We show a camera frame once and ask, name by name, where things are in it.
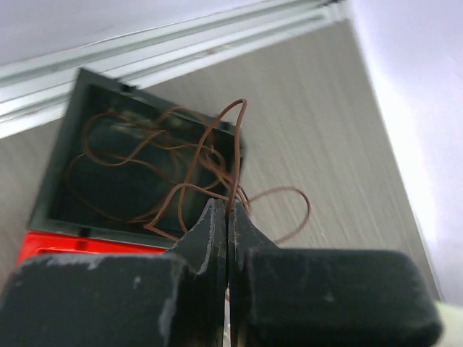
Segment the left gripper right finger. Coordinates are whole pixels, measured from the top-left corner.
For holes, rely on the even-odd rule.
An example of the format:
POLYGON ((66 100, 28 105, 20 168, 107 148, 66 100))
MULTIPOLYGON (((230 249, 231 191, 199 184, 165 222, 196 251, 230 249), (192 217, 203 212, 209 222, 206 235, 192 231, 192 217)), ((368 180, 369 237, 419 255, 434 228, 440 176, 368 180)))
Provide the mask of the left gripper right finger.
POLYGON ((233 346, 432 346, 443 333, 401 252, 281 248, 240 203, 228 241, 233 346))

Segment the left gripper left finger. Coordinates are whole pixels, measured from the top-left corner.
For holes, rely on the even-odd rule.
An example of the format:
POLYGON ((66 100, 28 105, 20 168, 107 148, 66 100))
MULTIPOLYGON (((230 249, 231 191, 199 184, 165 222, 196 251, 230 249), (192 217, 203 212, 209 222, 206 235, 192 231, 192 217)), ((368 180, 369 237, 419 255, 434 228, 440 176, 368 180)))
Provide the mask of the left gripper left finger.
POLYGON ((1 292, 3 346, 220 346, 225 207, 209 200, 162 254, 46 254, 1 292))

